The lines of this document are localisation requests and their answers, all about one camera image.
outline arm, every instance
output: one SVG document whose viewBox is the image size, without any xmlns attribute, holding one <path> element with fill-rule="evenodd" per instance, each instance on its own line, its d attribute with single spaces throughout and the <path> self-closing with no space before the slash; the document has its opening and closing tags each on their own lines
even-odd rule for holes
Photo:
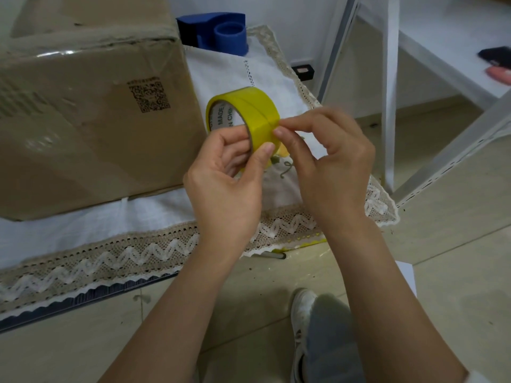
<svg viewBox="0 0 511 383">
<path fill-rule="evenodd" d="M 275 135 L 298 173 L 305 205 L 342 272 L 368 381 L 463 382 L 467 370 L 434 328 L 365 215 L 374 146 L 341 111 L 321 108 L 281 121 Z M 294 132 L 312 132 L 328 155 L 316 160 Z"/>
<path fill-rule="evenodd" d="M 259 224 L 273 149 L 264 144 L 248 159 L 245 127 L 210 134 L 184 177 L 199 244 L 100 383 L 191 381 L 220 288 Z M 245 163 L 241 179 L 233 179 Z"/>
</svg>

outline cardboard box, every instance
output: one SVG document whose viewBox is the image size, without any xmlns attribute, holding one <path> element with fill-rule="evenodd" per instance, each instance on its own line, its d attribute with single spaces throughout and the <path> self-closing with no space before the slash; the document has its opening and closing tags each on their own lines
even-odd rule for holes
<svg viewBox="0 0 511 383">
<path fill-rule="evenodd" d="M 165 0 L 27 0 L 0 53 L 0 216 L 182 184 L 206 136 Z"/>
</svg>

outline hand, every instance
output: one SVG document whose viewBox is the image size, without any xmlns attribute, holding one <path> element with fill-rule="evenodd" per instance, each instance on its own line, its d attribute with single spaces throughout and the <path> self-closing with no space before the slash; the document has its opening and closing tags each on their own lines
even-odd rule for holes
<svg viewBox="0 0 511 383">
<path fill-rule="evenodd" d="M 250 156 L 245 126 L 221 128 L 208 136 L 183 178 L 200 244 L 229 253 L 235 260 L 241 256 L 259 224 L 263 172 L 274 148 L 267 142 Z M 234 179 L 245 164 L 241 179 Z"/>
<path fill-rule="evenodd" d="M 316 160 L 294 131 L 313 133 L 328 155 Z M 281 120 L 274 134 L 289 151 L 303 202 L 323 232 L 365 218 L 374 145 L 354 119 L 323 107 Z"/>
</svg>

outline tiled floor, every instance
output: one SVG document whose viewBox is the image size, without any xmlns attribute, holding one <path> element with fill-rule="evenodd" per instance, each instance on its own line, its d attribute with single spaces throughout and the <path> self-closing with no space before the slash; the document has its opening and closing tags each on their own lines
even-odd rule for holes
<svg viewBox="0 0 511 383">
<path fill-rule="evenodd" d="M 476 115 L 459 106 L 402 120 L 398 183 Z M 367 129 L 374 142 L 378 132 Z M 410 201 L 399 225 L 383 229 L 395 258 L 414 264 L 418 298 L 445 340 L 494 383 L 511 376 L 510 161 L 511 137 L 493 142 Z M 0 381 L 95 382 L 169 283 L 0 335 Z M 204 340 L 202 381 L 289 381 L 293 336 L 287 315 L 297 287 L 346 299 L 326 244 L 290 252 L 283 261 L 242 258 Z"/>
</svg>

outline qr code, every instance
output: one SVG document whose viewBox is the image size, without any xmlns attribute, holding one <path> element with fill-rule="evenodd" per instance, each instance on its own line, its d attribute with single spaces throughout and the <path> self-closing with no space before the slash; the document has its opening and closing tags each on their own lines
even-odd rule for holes
<svg viewBox="0 0 511 383">
<path fill-rule="evenodd" d="M 143 113 L 170 109 L 169 100 L 159 77 L 131 81 L 128 82 L 128 87 Z"/>
</svg>

